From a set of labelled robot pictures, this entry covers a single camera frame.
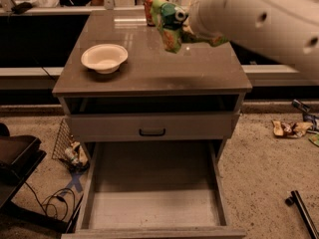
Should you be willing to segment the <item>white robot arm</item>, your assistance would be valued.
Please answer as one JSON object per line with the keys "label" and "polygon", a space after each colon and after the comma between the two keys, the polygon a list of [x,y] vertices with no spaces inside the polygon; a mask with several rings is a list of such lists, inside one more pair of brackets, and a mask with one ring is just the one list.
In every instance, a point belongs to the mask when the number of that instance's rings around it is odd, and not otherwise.
{"label": "white robot arm", "polygon": [[197,37],[222,35],[319,79],[319,5],[312,0],[191,0],[188,24]]}

